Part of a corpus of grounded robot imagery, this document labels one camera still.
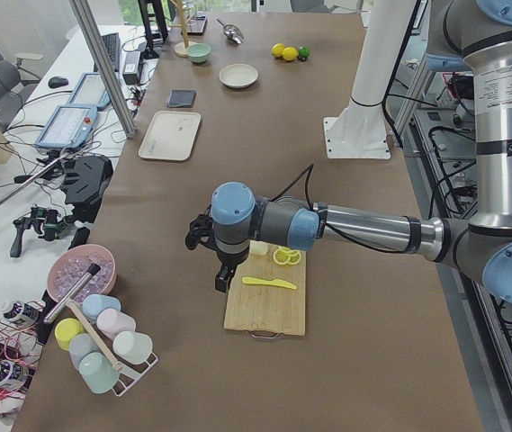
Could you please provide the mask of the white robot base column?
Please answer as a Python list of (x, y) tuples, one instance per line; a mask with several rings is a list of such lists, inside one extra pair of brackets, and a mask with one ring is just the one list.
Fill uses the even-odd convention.
[(409, 0), (373, 4), (349, 104), (337, 117), (323, 119), (328, 158), (391, 157), (384, 99), (418, 8), (418, 1)]

